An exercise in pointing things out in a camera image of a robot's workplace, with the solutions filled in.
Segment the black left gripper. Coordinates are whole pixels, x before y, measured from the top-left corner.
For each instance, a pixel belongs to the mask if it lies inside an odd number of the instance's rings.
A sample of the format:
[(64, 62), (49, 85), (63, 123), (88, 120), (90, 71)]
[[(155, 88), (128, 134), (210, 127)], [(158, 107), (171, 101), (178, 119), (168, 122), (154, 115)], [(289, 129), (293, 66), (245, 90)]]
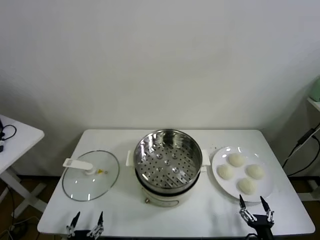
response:
[(67, 236), (71, 237), (72, 240), (97, 240), (104, 231), (103, 212), (100, 213), (97, 225), (92, 230), (75, 231), (75, 227), (80, 217), (80, 214), (81, 212), (79, 211), (76, 214), (76, 216), (72, 219), (70, 225), (66, 226)]

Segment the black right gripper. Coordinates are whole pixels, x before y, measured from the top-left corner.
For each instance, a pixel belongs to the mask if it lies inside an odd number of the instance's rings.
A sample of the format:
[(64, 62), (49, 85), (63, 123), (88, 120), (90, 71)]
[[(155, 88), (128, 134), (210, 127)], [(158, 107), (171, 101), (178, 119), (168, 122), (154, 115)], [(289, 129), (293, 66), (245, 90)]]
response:
[(271, 228), (274, 222), (274, 211), (270, 209), (266, 200), (260, 196), (260, 200), (266, 215), (253, 215), (247, 208), (242, 195), (239, 195), (239, 214), (242, 219), (247, 222), (247, 225), (256, 231), (258, 240), (273, 240), (273, 233)]

